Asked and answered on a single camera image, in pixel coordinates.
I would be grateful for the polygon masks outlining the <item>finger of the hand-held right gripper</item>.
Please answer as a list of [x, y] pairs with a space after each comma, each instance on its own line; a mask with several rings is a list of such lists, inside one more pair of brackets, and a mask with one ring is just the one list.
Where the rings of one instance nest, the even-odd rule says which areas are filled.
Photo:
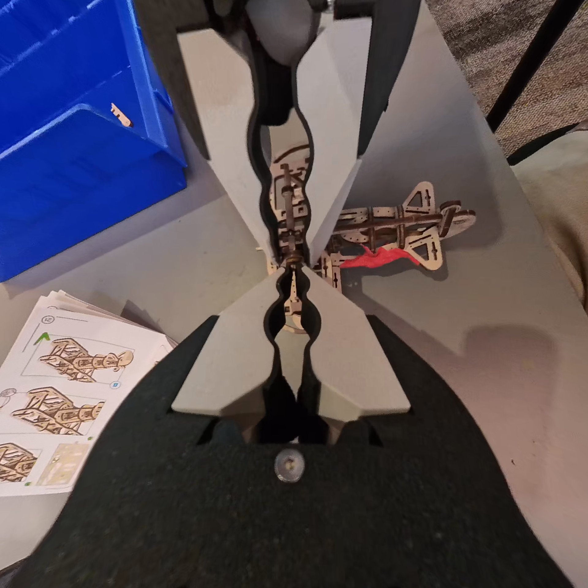
[[210, 28], [177, 37], [209, 164], [258, 245], [277, 263], [261, 140], [263, 92], [251, 41], [243, 30], [226, 38]]
[[362, 163], [358, 141], [371, 24], [371, 17], [331, 22], [296, 70], [298, 108], [312, 140], [305, 184], [310, 265], [327, 246]]

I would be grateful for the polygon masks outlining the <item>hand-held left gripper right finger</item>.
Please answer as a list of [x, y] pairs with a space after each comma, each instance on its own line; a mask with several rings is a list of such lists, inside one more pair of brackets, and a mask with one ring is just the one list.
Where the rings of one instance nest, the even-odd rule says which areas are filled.
[[309, 336], [300, 442], [333, 445], [348, 423], [408, 413], [409, 399], [364, 311], [310, 268], [296, 269], [296, 287]]

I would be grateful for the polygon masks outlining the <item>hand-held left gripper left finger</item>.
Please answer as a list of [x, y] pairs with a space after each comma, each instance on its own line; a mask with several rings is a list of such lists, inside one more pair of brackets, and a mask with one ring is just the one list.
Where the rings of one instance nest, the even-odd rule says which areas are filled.
[[290, 386], [275, 341], [289, 296], [290, 269], [279, 268], [221, 312], [171, 408], [290, 438]]

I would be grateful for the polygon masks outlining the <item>wooden model airplane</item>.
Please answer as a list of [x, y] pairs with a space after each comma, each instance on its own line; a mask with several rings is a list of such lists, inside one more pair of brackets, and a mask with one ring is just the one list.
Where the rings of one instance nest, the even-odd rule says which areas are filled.
[[[310, 147], [301, 144], [278, 154], [270, 165], [273, 184], [270, 207], [278, 220], [281, 247], [286, 249], [286, 205], [282, 196], [285, 171], [290, 180], [295, 229], [301, 233], [308, 216], [302, 182], [310, 161]], [[433, 185], [420, 182], [398, 206], [344, 209], [312, 270], [329, 286], [342, 291], [342, 269], [376, 269], [408, 259], [428, 271], [443, 265], [442, 241], [471, 228], [473, 210], [459, 201], [436, 204]]]

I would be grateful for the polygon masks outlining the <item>grey desk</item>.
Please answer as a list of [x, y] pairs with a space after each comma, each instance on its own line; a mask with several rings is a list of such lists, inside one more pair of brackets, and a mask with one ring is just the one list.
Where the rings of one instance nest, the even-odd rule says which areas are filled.
[[[176, 342], [262, 280], [265, 257], [187, 131], [185, 190], [1, 284], [1, 360], [51, 290], [132, 312]], [[421, 180], [476, 211], [445, 268], [344, 278], [459, 395], [527, 521], [587, 587], [587, 316], [426, 5], [349, 204]]]

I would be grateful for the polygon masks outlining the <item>assembly instruction booklet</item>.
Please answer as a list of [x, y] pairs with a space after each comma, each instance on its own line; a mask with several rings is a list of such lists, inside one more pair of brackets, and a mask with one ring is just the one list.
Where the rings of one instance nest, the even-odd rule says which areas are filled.
[[122, 402], [176, 343], [63, 291], [1, 365], [1, 497], [69, 493]]

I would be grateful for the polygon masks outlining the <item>black tripod leg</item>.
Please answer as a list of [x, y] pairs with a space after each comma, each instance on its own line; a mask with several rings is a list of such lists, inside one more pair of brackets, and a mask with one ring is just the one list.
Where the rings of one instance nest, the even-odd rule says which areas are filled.
[[486, 116], [486, 122], [492, 132], [496, 132], [501, 126], [513, 105], [584, 3], [585, 1], [555, 1], [553, 3]]

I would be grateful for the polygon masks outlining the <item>blue plastic bin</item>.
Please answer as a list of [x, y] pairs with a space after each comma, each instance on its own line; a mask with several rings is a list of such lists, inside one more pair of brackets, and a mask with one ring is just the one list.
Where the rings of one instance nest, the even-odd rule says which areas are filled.
[[174, 114], [132, 1], [1, 1], [1, 281], [186, 188]]

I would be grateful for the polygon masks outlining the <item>person's beige pants leg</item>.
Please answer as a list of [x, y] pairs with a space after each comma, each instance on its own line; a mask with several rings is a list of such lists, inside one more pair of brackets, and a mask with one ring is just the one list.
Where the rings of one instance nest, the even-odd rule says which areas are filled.
[[512, 167], [587, 311], [587, 129], [574, 129]]

